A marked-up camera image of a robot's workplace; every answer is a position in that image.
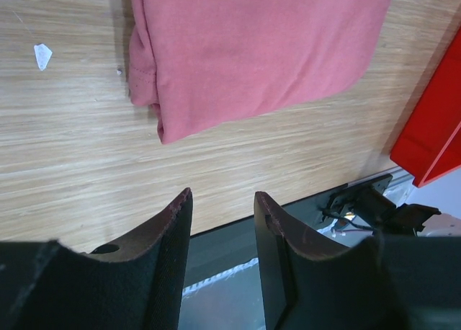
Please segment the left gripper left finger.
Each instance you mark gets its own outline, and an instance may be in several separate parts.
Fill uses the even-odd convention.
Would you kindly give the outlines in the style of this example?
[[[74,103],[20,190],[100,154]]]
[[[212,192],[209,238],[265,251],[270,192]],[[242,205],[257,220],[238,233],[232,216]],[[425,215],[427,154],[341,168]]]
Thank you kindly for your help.
[[[53,260],[47,329],[171,329],[178,323],[190,228],[192,191],[133,230]]]

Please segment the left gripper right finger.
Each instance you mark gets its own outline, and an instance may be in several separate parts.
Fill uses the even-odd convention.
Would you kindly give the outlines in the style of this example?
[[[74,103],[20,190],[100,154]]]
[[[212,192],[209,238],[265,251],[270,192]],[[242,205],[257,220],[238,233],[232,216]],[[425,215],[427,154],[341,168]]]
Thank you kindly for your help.
[[[259,270],[267,329],[381,329],[379,241],[344,246],[276,212],[260,241]]]

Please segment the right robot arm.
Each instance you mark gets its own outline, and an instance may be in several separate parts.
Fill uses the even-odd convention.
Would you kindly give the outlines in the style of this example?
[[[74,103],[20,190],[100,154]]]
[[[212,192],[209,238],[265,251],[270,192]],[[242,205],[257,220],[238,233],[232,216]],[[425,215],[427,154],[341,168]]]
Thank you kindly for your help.
[[[342,220],[374,235],[460,236],[459,218],[428,205],[404,203],[397,206],[372,187],[338,193],[322,210],[322,216]]]

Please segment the salmon pink t shirt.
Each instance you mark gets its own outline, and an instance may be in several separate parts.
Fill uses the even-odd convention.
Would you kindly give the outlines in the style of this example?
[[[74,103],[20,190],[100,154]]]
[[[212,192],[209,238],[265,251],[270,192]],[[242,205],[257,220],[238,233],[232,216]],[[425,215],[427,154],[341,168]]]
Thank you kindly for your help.
[[[335,95],[365,73],[391,0],[131,0],[133,104],[162,143]]]

